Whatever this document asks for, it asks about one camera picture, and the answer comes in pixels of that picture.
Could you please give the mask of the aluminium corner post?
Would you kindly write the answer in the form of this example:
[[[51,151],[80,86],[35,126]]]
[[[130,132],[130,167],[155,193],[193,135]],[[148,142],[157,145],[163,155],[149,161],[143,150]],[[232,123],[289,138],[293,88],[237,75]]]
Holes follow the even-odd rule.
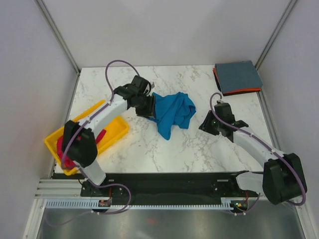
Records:
[[[299,1],[298,0],[290,0],[285,8],[285,10],[283,11],[280,19],[278,20],[274,30],[272,31],[260,57],[258,58],[256,64],[255,64],[255,68],[256,70],[259,70],[262,63],[264,62],[266,56],[268,55],[268,53],[270,52],[272,46],[274,45],[276,39],[278,38],[279,34],[281,33],[282,29],[284,28],[286,22],[288,21],[290,15],[292,14],[294,8],[296,7],[297,3]]]
[[[35,0],[34,3],[37,5],[40,13],[43,15],[45,21],[47,22],[51,32],[53,33],[55,39],[57,40],[60,48],[64,52],[67,60],[69,61],[70,65],[72,66],[73,70],[75,71],[76,75],[79,76],[81,73],[81,70],[76,63],[65,39],[63,38],[58,26],[55,23],[55,20],[53,19],[47,5],[45,4],[45,1],[43,0]]]

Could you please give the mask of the right aluminium corner post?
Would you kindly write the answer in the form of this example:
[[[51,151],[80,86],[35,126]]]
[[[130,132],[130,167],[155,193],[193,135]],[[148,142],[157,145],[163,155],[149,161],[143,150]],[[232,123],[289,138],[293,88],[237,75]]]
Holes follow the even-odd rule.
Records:
[[[264,62],[266,56],[268,55],[268,53],[270,52],[272,46],[274,45],[276,39],[278,38],[279,34],[281,33],[282,29],[284,28],[286,22],[288,21],[290,15],[292,14],[294,8],[296,7],[297,3],[299,1],[298,0],[290,0],[285,8],[285,10],[283,11],[280,19],[278,20],[274,30],[272,31],[260,57],[258,58],[256,64],[255,64],[255,68],[256,70],[259,70],[262,63]]]

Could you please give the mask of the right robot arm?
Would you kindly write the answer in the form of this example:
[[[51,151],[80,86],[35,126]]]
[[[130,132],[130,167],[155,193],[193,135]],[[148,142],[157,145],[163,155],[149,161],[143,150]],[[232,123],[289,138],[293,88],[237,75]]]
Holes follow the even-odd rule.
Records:
[[[228,183],[232,195],[240,196],[249,190],[263,194],[274,205],[291,203],[296,197],[302,198],[298,205],[305,203],[307,184],[300,158],[260,139],[248,124],[235,119],[228,103],[217,101],[199,129],[211,135],[222,135],[243,148],[262,166],[261,173],[241,171],[233,174],[234,180]]]

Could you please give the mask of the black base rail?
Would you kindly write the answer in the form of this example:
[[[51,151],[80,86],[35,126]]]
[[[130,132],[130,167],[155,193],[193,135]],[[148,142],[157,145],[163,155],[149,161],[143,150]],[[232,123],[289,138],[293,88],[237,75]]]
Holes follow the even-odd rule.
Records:
[[[111,197],[115,204],[220,203],[222,198],[255,198],[257,193],[235,185],[232,172],[108,173],[102,189],[83,182],[82,197]]]

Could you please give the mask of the blue t shirt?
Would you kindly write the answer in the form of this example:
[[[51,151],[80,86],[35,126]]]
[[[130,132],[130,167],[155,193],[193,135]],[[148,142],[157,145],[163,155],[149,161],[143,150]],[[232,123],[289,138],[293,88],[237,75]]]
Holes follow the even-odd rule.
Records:
[[[155,116],[149,120],[157,124],[158,133],[165,140],[170,140],[171,128],[174,125],[181,129],[189,128],[190,120],[196,113],[196,107],[188,94],[178,92],[160,96],[152,93],[152,96],[155,97]]]

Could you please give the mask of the red t shirt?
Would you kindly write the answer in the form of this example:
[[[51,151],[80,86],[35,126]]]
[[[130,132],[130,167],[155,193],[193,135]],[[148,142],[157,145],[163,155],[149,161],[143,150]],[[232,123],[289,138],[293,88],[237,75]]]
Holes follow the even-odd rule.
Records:
[[[104,139],[105,134],[107,133],[107,131],[105,129],[103,129],[99,135],[97,136],[95,142],[98,146],[98,154],[102,153],[104,150],[101,151],[103,143],[101,143],[101,141]],[[60,159],[60,161],[62,161],[62,157],[64,155],[63,151],[62,151],[62,143],[63,143],[63,136],[60,136],[57,140],[57,144],[56,144],[56,148],[57,148],[57,155]],[[72,170],[73,168],[75,168],[75,163],[68,157],[65,157],[64,160],[64,167],[67,168],[68,170]]]

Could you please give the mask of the folded grey blue shirt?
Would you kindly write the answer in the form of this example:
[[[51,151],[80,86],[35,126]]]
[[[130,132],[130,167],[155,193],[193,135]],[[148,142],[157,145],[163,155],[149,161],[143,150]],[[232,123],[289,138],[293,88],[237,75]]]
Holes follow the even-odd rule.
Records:
[[[251,60],[215,64],[218,83],[224,93],[261,88],[262,80]]]

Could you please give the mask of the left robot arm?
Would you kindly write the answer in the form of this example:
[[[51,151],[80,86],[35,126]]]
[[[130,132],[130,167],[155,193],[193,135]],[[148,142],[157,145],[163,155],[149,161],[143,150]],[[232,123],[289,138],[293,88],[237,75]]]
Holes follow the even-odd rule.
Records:
[[[114,89],[110,99],[87,117],[78,122],[69,120],[64,125],[61,166],[66,157],[71,159],[99,196],[106,195],[110,187],[105,181],[106,173],[97,162],[96,138],[104,127],[130,108],[135,108],[137,116],[155,117],[155,96],[151,89],[151,82],[136,75],[131,83]]]

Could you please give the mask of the yellow plastic bin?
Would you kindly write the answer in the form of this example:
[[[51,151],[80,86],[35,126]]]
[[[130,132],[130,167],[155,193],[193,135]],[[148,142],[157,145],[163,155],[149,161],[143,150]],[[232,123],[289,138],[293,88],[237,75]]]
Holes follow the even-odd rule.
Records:
[[[91,114],[94,110],[96,110],[99,106],[101,106],[105,100],[101,100],[92,107],[88,108],[86,111],[78,115],[76,118],[73,119],[73,121],[77,122],[85,117],[87,117],[89,114]],[[110,146],[112,146],[114,143],[116,143],[118,140],[120,140],[123,136],[125,136],[129,131],[129,125],[127,122],[121,117],[117,116],[114,118],[107,126],[104,127],[104,135],[103,137],[98,136],[99,140],[97,141],[97,149],[98,149],[98,155],[103,153],[105,150],[107,150]],[[64,127],[59,128],[49,136],[47,136],[44,139],[45,145],[48,147],[49,151],[53,155],[54,159],[56,160],[57,164],[61,165],[61,159],[62,157],[59,156],[58,150],[57,150],[57,142],[59,141],[59,138],[63,136]]]

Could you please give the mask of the left aluminium corner post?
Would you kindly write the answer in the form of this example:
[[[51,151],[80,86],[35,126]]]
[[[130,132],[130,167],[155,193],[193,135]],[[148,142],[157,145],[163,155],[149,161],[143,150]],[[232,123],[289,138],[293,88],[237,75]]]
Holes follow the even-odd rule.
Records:
[[[72,66],[73,70],[75,71],[76,75],[79,76],[81,73],[81,70],[76,63],[65,39],[63,38],[58,26],[55,23],[55,20],[53,19],[47,5],[45,4],[45,1],[43,0],[35,0],[34,3],[37,5],[40,13],[43,15],[45,21],[47,22],[51,32],[53,33],[55,39],[57,40],[60,48],[64,52],[67,60],[69,61],[70,65]]]

